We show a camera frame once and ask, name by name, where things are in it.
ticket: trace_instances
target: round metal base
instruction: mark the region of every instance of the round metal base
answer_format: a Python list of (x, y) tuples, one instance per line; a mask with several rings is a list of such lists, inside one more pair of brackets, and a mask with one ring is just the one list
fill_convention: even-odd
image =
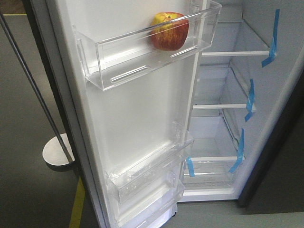
[[(71, 158), (73, 161), (75, 161), (75, 158), (72, 153), (72, 149), (70, 146), (70, 143), (67, 139), (67, 134), (61, 134), (61, 138), (63, 142), (66, 145), (67, 151), (71, 155)], [(57, 139), (57, 137), (52, 138), (48, 143), (44, 146), (42, 151), (43, 159), (46, 161), (46, 163), (54, 166), (64, 166), (69, 165), (71, 163), (68, 162), (67, 157), (61, 148), (61, 145)]]

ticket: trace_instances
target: crisper drawer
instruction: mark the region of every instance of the crisper drawer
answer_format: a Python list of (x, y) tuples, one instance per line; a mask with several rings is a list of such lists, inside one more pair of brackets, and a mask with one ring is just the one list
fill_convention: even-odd
[[(204, 10), (191, 5), (189, 15), (106, 40), (93, 40), (76, 31), (85, 78), (107, 90), (210, 47), (221, 5), (211, 0), (204, 2)], [(153, 45), (153, 36), (170, 33), (183, 25), (189, 25), (189, 29), (181, 48), (164, 51)]]
[(183, 183), (186, 189), (228, 188), (233, 182), (234, 173), (229, 172), (235, 161), (192, 160), (195, 176), (185, 169)]
[(122, 204), (115, 227), (145, 228), (174, 206), (184, 192), (184, 186), (176, 175), (178, 169), (181, 169), (180, 165), (155, 179), (139, 194), (134, 195), (133, 199)]

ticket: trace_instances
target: red apple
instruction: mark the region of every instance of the red apple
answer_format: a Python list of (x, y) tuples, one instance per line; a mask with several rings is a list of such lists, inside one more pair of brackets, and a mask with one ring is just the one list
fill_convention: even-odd
[[(162, 12), (155, 15), (151, 25), (183, 17), (181, 13)], [(151, 40), (153, 45), (160, 50), (175, 51), (180, 49), (187, 38), (189, 21), (179, 20), (167, 25), (155, 28), (152, 31)]]

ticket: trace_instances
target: blue painter's tape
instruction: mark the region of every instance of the blue painter's tape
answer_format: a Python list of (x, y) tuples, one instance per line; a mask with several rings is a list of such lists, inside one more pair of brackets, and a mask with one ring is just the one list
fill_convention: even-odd
[(276, 58), (276, 50), (277, 50), (277, 27), (279, 24), (280, 17), (280, 9), (276, 9), (275, 11), (275, 22), (274, 22), (274, 31), (272, 35), (272, 43), (269, 51), (269, 57), (262, 61), (262, 67), (267, 66), (269, 63), (273, 62)]
[(245, 122), (247, 122), (253, 116), (252, 108), (254, 102), (255, 102), (255, 86), (253, 83), (253, 79), (250, 79), (250, 90), (249, 90), (248, 101), (246, 105), (248, 114), (245, 116)]
[(188, 157), (186, 159), (186, 162), (187, 162), (187, 166), (188, 166), (188, 170), (189, 170), (189, 175), (191, 177), (194, 177), (195, 176), (195, 174), (194, 174), (194, 167), (193, 167), (193, 162), (191, 160), (191, 157)]
[(237, 150), (237, 161), (234, 163), (234, 165), (230, 168), (229, 172), (234, 172), (237, 167), (242, 163), (243, 156), (244, 156), (244, 129), (242, 128), (242, 134), (241, 138), (238, 144), (238, 150)]

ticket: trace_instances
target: door shelf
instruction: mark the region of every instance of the door shelf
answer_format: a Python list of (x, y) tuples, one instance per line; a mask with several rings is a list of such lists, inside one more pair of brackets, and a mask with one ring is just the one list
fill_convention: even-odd
[[(105, 91), (210, 47), (221, 5), (211, 0), (207, 5), (205, 10), (102, 41), (76, 31), (85, 78)], [(153, 46), (155, 29), (185, 20), (189, 31), (180, 49), (162, 51)]]
[(179, 124), (175, 123), (174, 127), (175, 131), (169, 144), (155, 150), (126, 171), (107, 174), (110, 192), (120, 204), (136, 196), (165, 172), (181, 164), (189, 155), (193, 143), (192, 136)]
[(177, 203), (182, 198), (185, 187), (173, 173), (169, 173), (167, 179), (166, 184), (162, 181), (162, 185), (120, 215), (115, 227), (145, 228)]
[(245, 21), (219, 22), (202, 64), (227, 64), (233, 56), (268, 56), (269, 47)]
[(249, 86), (240, 83), (232, 67), (201, 68), (191, 116), (209, 115), (210, 109), (246, 108)]
[(234, 173), (230, 173), (229, 170), (235, 161), (192, 160), (195, 176), (191, 177), (188, 169), (185, 169), (183, 183), (188, 190), (231, 187)]

